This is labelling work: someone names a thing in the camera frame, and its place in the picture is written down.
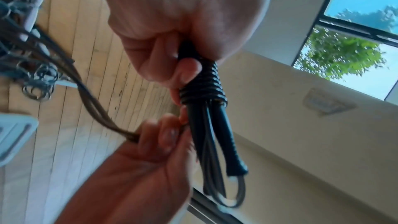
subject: hand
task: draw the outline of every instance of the hand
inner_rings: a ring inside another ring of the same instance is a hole
[[[191,81],[201,64],[177,62],[183,39],[190,39],[206,58],[220,61],[250,38],[264,17],[269,0],[107,0],[109,25],[123,42],[136,70],[147,80],[172,89]]]
[[[190,130],[171,114],[138,129],[139,144],[123,143],[75,193],[63,223],[168,223],[192,192],[196,167]]]

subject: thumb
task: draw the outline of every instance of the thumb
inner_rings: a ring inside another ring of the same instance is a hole
[[[196,171],[196,150],[192,140],[191,129],[186,129],[167,161],[170,182],[177,188],[192,187],[193,175]]]

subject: tree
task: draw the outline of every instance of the tree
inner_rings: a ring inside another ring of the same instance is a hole
[[[367,14],[344,10],[336,18],[384,30],[393,31],[398,26],[398,8],[387,6]],[[344,75],[363,75],[370,68],[383,67],[378,43],[347,36],[324,27],[314,27],[300,52],[295,67],[332,80]]]

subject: blue sky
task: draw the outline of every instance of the blue sky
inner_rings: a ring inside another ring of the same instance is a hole
[[[331,0],[325,14],[334,16],[344,9],[368,13],[384,9],[387,5],[398,7],[398,0]],[[383,68],[372,68],[363,76],[347,75],[343,79],[333,81],[384,100],[398,80],[398,48],[381,45],[380,49],[387,60]]]

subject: wooden floor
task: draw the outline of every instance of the wooden floor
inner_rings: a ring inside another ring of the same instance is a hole
[[[169,93],[137,75],[107,25],[104,0],[45,0],[39,24],[75,60],[82,79],[117,125],[134,130],[172,110]],[[51,223],[73,191],[123,139],[82,107],[74,88],[57,86],[38,103],[0,79],[0,111],[39,119],[37,132],[0,168],[0,223]]]

